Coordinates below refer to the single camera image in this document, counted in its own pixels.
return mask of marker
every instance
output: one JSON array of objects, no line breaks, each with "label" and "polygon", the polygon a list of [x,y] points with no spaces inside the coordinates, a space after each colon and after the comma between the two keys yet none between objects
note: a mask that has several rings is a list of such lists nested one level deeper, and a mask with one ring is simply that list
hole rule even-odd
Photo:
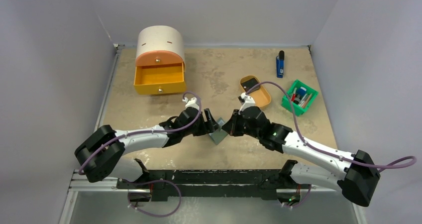
[{"label": "marker", "polygon": [[296,97],[296,87],[293,89],[291,101],[295,100]]}]

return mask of oval orange container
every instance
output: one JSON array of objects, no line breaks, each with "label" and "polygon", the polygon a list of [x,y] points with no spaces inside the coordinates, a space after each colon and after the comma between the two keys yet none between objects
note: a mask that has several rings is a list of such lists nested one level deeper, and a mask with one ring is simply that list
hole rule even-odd
[{"label": "oval orange container", "polygon": [[[239,84],[243,92],[246,92],[246,91],[243,88],[242,83],[254,78],[260,83],[258,78],[256,78],[255,76],[245,76],[242,79],[240,79]],[[271,95],[264,88],[264,86],[261,86],[259,89],[251,92],[249,95],[255,100],[256,106],[260,108],[263,108],[267,106],[269,103],[271,103]]]}]

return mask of gray wall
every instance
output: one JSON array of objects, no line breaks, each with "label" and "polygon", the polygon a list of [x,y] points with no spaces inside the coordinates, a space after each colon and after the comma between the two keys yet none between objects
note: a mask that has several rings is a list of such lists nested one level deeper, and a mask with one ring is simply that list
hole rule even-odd
[{"label": "gray wall", "polygon": [[337,0],[93,0],[114,43],[136,43],[152,25],[187,45],[309,45]]},{"label": "gray wall", "polygon": [[[337,144],[376,163],[422,157],[422,0],[339,0],[314,43]],[[387,170],[370,223],[420,223],[422,162]]]},{"label": "gray wall", "polygon": [[57,223],[114,47],[90,0],[0,0],[1,223]]}]

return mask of open drawer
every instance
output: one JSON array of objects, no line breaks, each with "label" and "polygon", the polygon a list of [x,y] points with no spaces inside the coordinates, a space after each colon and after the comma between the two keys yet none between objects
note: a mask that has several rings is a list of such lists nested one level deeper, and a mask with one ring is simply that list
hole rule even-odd
[{"label": "open drawer", "polygon": [[179,93],[186,90],[184,63],[136,66],[134,86],[140,95]]}]

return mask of green plastic bin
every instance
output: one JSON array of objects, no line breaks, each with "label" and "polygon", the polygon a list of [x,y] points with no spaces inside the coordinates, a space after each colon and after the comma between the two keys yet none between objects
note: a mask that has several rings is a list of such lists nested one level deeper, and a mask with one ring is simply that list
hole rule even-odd
[{"label": "green plastic bin", "polygon": [[[292,96],[293,90],[299,89],[300,87],[305,87],[306,88],[306,93],[308,95],[312,94],[311,100],[309,100],[308,104],[306,105],[306,107],[300,107],[299,105],[293,103],[293,108],[295,109],[295,114],[296,116],[301,116],[303,115],[306,111],[308,111],[309,107],[312,105],[312,103],[314,102],[315,98],[318,95],[318,91],[312,89],[311,87],[307,86],[306,84],[304,84],[303,82],[301,82],[300,80],[295,80],[293,82],[293,85],[290,87],[290,89],[287,91],[287,94],[289,95],[289,97]],[[288,111],[292,112],[292,109],[290,108],[290,104],[289,104],[289,100],[287,99],[286,96],[283,96],[283,98],[281,99],[281,106],[285,109],[287,109]]]}]

